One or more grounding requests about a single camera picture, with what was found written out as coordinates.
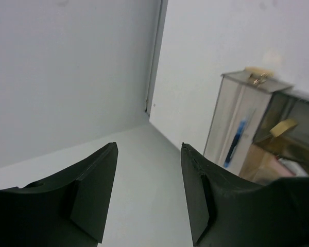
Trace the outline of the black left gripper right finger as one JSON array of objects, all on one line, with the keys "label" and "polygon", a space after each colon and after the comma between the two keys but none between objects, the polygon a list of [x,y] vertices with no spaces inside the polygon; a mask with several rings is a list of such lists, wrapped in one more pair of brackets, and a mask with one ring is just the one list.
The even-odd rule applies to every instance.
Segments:
[{"label": "black left gripper right finger", "polygon": [[193,246],[309,246],[309,178],[242,179],[181,146]]}]

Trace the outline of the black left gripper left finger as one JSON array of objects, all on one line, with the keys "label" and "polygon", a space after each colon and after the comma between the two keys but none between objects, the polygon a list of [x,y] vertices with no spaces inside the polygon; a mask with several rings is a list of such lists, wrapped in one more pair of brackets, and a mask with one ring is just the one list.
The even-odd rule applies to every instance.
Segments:
[{"label": "black left gripper left finger", "polygon": [[97,246],[102,243],[118,147],[23,188],[0,190],[0,246]]}]

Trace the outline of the yellow eraser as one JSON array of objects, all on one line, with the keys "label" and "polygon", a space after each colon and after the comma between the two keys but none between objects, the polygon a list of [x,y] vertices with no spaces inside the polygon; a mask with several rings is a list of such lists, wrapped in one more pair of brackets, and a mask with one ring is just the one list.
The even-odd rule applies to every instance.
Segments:
[{"label": "yellow eraser", "polygon": [[270,134],[273,137],[278,137],[282,134],[284,134],[286,131],[289,131],[290,129],[296,127],[298,125],[298,122],[294,119],[285,119],[281,122],[279,122],[277,125],[275,125],[273,128],[270,129]]}]

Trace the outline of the pink stapler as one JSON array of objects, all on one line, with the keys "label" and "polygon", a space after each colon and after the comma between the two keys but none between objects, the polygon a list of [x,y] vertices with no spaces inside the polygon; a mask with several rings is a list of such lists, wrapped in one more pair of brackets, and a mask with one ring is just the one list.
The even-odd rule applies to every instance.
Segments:
[{"label": "pink stapler", "polygon": [[280,177],[309,177],[299,163],[285,158],[274,157],[273,168]]}]

